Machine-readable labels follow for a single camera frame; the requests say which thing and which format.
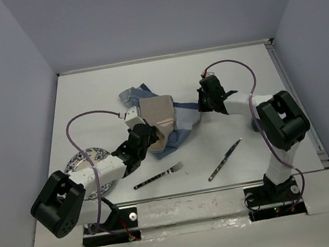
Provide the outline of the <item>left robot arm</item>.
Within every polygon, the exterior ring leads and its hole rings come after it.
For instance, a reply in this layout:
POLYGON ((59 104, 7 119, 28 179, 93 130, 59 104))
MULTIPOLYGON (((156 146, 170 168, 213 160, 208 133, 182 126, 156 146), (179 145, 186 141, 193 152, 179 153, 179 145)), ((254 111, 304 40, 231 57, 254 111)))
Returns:
POLYGON ((110 183, 136 171, 159 139, 156 131, 149 124, 136 124, 128 130, 128 139, 93 168, 52 173, 32 205, 32 217, 55 237, 65 237, 77 225, 85 197, 97 189, 96 181, 110 183))

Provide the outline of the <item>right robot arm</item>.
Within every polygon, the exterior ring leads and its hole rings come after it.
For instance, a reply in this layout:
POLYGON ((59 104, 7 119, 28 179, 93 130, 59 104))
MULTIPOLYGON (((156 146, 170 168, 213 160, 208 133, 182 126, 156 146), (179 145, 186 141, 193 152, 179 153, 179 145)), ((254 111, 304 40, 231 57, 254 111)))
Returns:
POLYGON ((263 175, 263 184, 245 191, 250 210, 286 199, 298 202, 302 187, 293 178, 293 161, 299 144, 310 129, 310 122, 289 92, 280 90, 274 95, 226 92, 214 75, 200 80, 199 111, 250 118, 270 150, 270 163, 263 175))

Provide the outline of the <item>blue beige checked cloth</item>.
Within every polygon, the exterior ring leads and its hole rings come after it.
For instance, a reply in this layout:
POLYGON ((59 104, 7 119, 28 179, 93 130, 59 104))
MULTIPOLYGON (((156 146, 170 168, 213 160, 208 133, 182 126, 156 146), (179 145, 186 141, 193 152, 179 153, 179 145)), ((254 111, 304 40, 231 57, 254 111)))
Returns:
POLYGON ((142 119, 156 126, 159 139, 149 151, 158 160, 183 145, 201 120, 197 103, 175 102, 172 96, 157 95, 145 84, 122 91, 119 99, 126 108, 137 107, 142 119))

